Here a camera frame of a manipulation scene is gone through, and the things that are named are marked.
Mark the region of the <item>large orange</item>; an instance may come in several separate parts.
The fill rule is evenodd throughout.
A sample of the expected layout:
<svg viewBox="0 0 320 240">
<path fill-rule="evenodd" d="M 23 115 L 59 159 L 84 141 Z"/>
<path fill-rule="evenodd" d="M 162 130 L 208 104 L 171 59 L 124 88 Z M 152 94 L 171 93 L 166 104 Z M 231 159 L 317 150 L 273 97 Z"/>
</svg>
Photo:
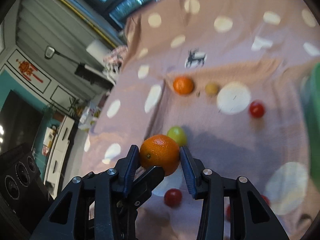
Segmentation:
<svg viewBox="0 0 320 240">
<path fill-rule="evenodd" d="M 141 167 L 160 166 L 165 176 L 173 174 L 180 164 L 180 148 L 170 137 L 158 134 L 146 139 L 139 150 Z"/>
</svg>

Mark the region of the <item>green bowl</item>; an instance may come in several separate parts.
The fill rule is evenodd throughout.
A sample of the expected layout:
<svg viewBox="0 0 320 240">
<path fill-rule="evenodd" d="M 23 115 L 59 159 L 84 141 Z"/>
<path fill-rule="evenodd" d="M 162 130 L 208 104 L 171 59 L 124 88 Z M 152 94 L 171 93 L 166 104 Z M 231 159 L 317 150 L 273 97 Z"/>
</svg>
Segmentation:
<svg viewBox="0 0 320 240">
<path fill-rule="evenodd" d="M 309 136 L 310 174 L 319 190 L 319 63 L 302 79 L 300 98 Z"/>
</svg>

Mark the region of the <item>green apple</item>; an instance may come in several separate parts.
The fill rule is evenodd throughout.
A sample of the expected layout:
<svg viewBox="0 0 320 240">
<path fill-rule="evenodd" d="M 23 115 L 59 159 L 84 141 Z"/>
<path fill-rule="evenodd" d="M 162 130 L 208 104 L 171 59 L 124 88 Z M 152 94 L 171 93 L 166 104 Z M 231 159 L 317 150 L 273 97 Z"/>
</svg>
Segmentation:
<svg viewBox="0 0 320 240">
<path fill-rule="evenodd" d="M 167 132 L 167 136 L 173 139 L 180 147 L 188 143 L 184 130 L 179 126 L 171 127 Z"/>
</svg>

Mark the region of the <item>black speaker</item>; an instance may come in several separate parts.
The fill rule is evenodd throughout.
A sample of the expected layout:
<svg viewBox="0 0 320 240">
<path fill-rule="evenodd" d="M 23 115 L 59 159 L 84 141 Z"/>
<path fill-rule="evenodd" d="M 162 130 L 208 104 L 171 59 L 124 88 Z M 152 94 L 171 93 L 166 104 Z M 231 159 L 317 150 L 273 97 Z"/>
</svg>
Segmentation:
<svg viewBox="0 0 320 240">
<path fill-rule="evenodd" d="M 53 198 L 41 179 L 28 144 L 1 154 L 1 217 L 31 233 Z"/>
</svg>

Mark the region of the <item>white cabinet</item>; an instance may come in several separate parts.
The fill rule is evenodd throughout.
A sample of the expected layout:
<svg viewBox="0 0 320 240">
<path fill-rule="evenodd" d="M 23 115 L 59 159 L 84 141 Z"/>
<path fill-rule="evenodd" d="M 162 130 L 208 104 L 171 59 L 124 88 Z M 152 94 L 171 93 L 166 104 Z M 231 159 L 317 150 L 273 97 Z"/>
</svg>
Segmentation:
<svg viewBox="0 0 320 240">
<path fill-rule="evenodd" d="M 48 154 L 43 183 L 53 198 L 56 198 L 59 194 L 59 184 L 62 178 L 63 165 L 73 138 L 74 123 L 72 118 L 68 116 L 64 117 Z"/>
</svg>

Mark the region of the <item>red chinese knot decoration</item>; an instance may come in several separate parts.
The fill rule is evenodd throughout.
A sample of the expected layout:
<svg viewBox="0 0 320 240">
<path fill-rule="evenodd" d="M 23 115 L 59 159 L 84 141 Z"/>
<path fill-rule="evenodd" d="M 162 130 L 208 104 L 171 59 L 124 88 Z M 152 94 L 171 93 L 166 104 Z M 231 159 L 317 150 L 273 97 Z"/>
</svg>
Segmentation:
<svg viewBox="0 0 320 240">
<path fill-rule="evenodd" d="M 35 74 L 38 69 L 33 64 L 26 60 L 20 61 L 19 59 L 16 59 L 16 62 L 18 63 L 18 70 L 26 80 L 31 82 L 31 77 L 33 76 L 37 81 L 43 83 L 43 80 Z"/>
</svg>

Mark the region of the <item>red tomato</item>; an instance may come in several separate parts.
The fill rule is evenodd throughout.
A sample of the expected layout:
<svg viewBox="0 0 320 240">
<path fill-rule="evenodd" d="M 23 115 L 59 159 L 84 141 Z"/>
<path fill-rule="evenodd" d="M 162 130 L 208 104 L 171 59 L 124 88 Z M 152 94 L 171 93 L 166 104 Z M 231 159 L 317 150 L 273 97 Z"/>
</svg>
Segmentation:
<svg viewBox="0 0 320 240">
<path fill-rule="evenodd" d="M 164 204 L 177 207 L 182 201 L 182 192 L 179 189 L 169 189 L 164 195 Z"/>
<path fill-rule="evenodd" d="M 267 203 L 267 205 L 270 206 L 270 200 L 263 194 L 261 195 L 261 197 L 264 199 L 264 201 Z"/>
<path fill-rule="evenodd" d="M 259 100 L 254 100 L 249 106 L 249 114 L 253 118 L 262 118 L 265 114 L 265 106 Z"/>
</svg>

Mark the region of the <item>pink polka dot blanket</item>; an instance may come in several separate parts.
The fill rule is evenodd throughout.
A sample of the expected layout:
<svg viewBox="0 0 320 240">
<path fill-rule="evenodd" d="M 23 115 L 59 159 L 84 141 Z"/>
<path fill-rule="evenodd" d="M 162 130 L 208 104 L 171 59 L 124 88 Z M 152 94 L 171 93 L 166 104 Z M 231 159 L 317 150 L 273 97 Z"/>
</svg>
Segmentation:
<svg viewBox="0 0 320 240">
<path fill-rule="evenodd" d="M 319 211 L 300 84 L 319 61 L 319 24 L 303 0 L 161 0 L 127 20 L 129 51 L 84 146 L 83 173 L 114 167 L 130 146 L 173 126 L 195 158 L 247 177 L 290 239 Z M 176 77 L 194 82 L 188 95 Z M 207 83 L 220 86 L 216 96 Z M 249 114 L 252 101 L 265 106 Z"/>
</svg>

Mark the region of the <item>small tan fruit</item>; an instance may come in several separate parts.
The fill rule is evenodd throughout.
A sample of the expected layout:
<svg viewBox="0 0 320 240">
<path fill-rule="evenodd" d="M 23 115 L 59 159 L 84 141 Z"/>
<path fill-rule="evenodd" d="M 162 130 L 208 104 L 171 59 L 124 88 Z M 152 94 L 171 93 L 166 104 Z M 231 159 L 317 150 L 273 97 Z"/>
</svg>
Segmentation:
<svg viewBox="0 0 320 240">
<path fill-rule="evenodd" d="M 204 90 L 208 96 L 216 96 L 219 93 L 220 86 L 217 83 L 210 82 L 206 84 Z"/>
</svg>

